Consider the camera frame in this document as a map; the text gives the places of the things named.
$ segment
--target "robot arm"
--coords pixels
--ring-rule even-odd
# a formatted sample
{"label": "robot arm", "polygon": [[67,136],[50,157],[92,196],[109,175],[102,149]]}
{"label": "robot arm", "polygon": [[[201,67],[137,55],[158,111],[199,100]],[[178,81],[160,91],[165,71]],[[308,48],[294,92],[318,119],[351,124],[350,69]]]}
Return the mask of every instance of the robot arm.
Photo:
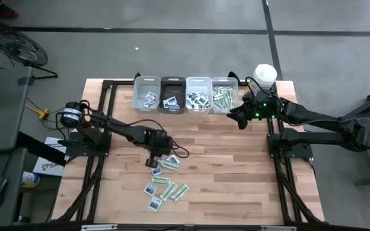
{"label": "robot arm", "polygon": [[335,144],[356,152],[370,148],[368,132],[356,118],[343,119],[309,111],[302,105],[284,98],[279,99],[272,89],[259,91],[256,97],[248,92],[242,100],[242,106],[227,114],[238,122],[239,129],[245,129],[251,119],[276,118],[292,126],[309,124],[334,132],[304,133],[285,128],[278,140],[283,150],[291,150],[292,146],[299,143]]}
{"label": "robot arm", "polygon": [[124,136],[133,145],[143,147],[150,151],[150,158],[146,160],[148,167],[157,167],[158,162],[154,157],[169,155],[172,150],[173,140],[168,136],[165,130],[154,129],[147,126],[131,126],[117,119],[107,117],[103,112],[92,110],[92,114],[85,114],[90,109],[86,104],[69,102],[67,103],[60,122],[68,128],[77,129],[84,137],[84,144],[90,148],[96,148],[103,145],[103,132],[106,131]]}

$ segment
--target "wooden tabletop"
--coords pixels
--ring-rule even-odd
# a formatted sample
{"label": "wooden tabletop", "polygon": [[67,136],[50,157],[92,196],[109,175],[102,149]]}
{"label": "wooden tabletop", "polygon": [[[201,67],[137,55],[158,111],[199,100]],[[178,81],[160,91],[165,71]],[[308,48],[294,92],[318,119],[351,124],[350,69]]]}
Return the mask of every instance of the wooden tabletop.
{"label": "wooden tabletop", "polygon": [[[88,79],[85,84],[82,99],[89,100],[93,108],[98,106],[102,81]],[[278,81],[277,89],[279,96],[296,102],[292,81]],[[177,172],[163,169],[159,176],[171,178],[178,186],[187,184],[190,190],[177,203],[168,199],[159,212],[149,210],[151,197],[143,192],[152,179],[150,168],[145,166],[149,154],[124,137],[113,134],[101,178],[96,223],[283,223],[274,163],[266,145],[266,120],[253,119],[245,130],[239,130],[236,121],[225,115],[138,114],[131,108],[132,92],[133,86],[118,87],[112,116],[125,123],[140,119],[160,122],[168,135],[191,155],[180,159]],[[157,128],[153,123],[143,124]],[[78,157],[65,167],[53,219],[61,216],[80,192],[86,162],[86,157]],[[297,192],[309,209],[323,220],[317,184],[309,163],[292,159],[292,168]],[[165,189],[160,185],[156,195]],[[287,199],[293,218],[292,201],[289,196]],[[89,204],[85,204],[84,216]]]}

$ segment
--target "yellow connector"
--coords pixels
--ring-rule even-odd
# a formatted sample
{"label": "yellow connector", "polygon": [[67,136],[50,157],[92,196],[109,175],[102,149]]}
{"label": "yellow connector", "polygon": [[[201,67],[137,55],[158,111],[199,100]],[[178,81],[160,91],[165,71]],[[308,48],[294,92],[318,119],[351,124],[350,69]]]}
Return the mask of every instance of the yellow connector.
{"label": "yellow connector", "polygon": [[39,110],[39,111],[38,111],[39,119],[41,119],[41,120],[45,120],[45,119],[49,116],[49,113],[50,113],[50,112],[51,112],[51,111],[50,111],[49,109],[47,109],[47,108],[45,108],[45,110],[44,110],[44,111]]}

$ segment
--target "bicycle wheel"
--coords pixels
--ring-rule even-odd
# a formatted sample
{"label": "bicycle wheel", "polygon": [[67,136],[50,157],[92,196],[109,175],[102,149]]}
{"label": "bicycle wheel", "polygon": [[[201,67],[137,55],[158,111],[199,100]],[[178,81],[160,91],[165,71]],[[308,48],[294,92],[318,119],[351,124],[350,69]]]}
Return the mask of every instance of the bicycle wheel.
{"label": "bicycle wheel", "polygon": [[25,34],[0,23],[0,52],[24,65],[40,67],[47,64],[45,50]]}

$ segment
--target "gray concrete floor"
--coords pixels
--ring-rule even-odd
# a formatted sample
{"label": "gray concrete floor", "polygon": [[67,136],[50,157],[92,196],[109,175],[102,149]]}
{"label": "gray concrete floor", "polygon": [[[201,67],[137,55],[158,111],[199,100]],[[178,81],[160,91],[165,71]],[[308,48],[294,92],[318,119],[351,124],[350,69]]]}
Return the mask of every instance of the gray concrete floor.
{"label": "gray concrete floor", "polygon": [[[266,29],[260,0],[5,2],[21,14],[17,20],[5,21],[15,26]],[[269,7],[275,30],[370,31],[370,1],[269,0]],[[258,64],[272,64],[266,35],[27,34],[47,51],[46,67],[60,76],[37,81],[30,90],[29,98],[52,110],[80,99],[86,78],[127,78],[136,72],[225,76],[235,71],[247,76]],[[341,116],[370,94],[370,37],[277,36],[276,45],[284,80],[294,81],[298,100],[306,108]],[[10,65],[0,54],[0,66]],[[43,129],[29,111],[21,130],[42,141],[47,135],[59,137]],[[370,186],[353,186],[356,180],[370,177],[365,154],[316,145],[313,153],[326,221],[370,228]],[[36,194],[32,201],[48,197]],[[41,204],[29,213],[34,222],[44,221],[49,209],[50,205]]]}

